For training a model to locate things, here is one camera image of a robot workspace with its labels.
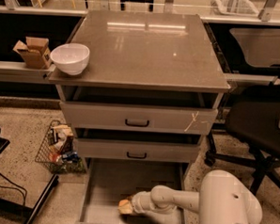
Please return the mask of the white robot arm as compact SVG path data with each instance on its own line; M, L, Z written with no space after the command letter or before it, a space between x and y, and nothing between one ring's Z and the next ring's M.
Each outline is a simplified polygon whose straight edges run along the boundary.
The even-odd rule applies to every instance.
M177 208L198 214L199 224L260 224L263 210L258 199L227 171L206 174L197 192L157 185L121 200L118 211L134 216L147 212L168 215Z

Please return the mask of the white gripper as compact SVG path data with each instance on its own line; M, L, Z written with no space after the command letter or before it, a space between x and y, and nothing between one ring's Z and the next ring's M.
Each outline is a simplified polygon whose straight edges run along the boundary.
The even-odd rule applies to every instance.
M155 204L151 200L150 192L142 191L132 196L132 200L124 199L118 204L118 211L122 215L132 216L155 210Z

